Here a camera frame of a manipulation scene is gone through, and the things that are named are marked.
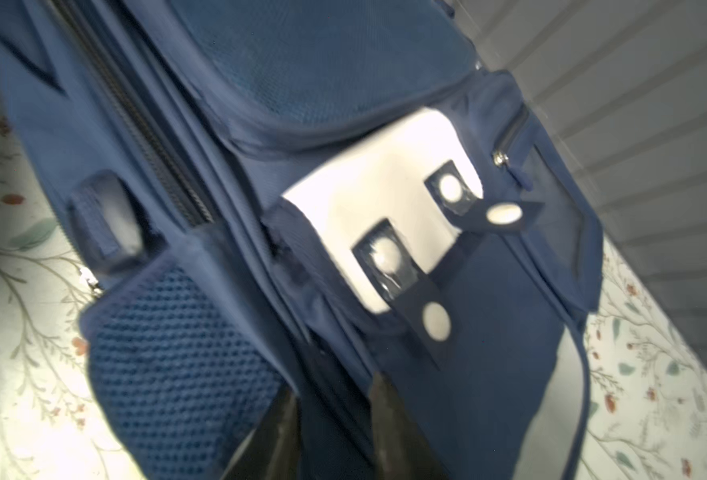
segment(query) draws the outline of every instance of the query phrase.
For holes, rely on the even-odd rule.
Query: blue backpack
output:
[[[601,226],[434,2],[0,0],[0,90],[148,478],[222,477],[282,386],[297,476],[387,475],[378,376],[449,478],[574,475]]]

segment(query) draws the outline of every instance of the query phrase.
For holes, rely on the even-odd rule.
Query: floral tablecloth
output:
[[[585,333],[592,401],[578,478],[707,478],[707,372],[605,251]],[[87,278],[0,109],[0,478],[142,477],[84,376]]]

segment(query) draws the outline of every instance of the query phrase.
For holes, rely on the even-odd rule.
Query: zipper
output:
[[[495,164],[495,167],[505,168],[521,188],[531,192],[534,187],[531,178],[521,168],[511,165],[511,159],[508,156],[513,142],[521,134],[521,130],[527,124],[527,120],[529,120],[529,109],[526,105],[521,105],[521,109],[503,131],[497,148],[493,151],[493,164]]]
[[[197,190],[195,180],[190,178],[192,174],[184,171],[175,153],[162,141],[155,122],[149,120],[147,110],[128,92],[126,81],[122,81],[117,66],[93,39],[94,34],[71,5],[72,2],[47,0],[46,3],[97,74],[114,110],[137,140],[137,145],[159,183],[189,226],[213,223],[214,216],[204,201],[203,192]]]

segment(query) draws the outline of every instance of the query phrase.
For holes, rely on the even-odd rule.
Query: gray wall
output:
[[[707,365],[707,0],[459,0]]]

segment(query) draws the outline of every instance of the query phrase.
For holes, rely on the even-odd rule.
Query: white round button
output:
[[[454,204],[463,198],[463,185],[454,175],[446,174],[439,179],[439,193],[444,200]]]
[[[423,326],[428,336],[437,342],[447,340],[452,331],[449,314],[436,302],[430,302],[423,308]]]
[[[521,206],[517,204],[496,204],[490,206],[489,210],[487,210],[487,220],[489,220],[490,224],[508,225],[520,219],[523,214]]]
[[[387,236],[381,236],[372,244],[372,260],[378,270],[384,274],[395,274],[401,266],[401,250],[396,242]]]

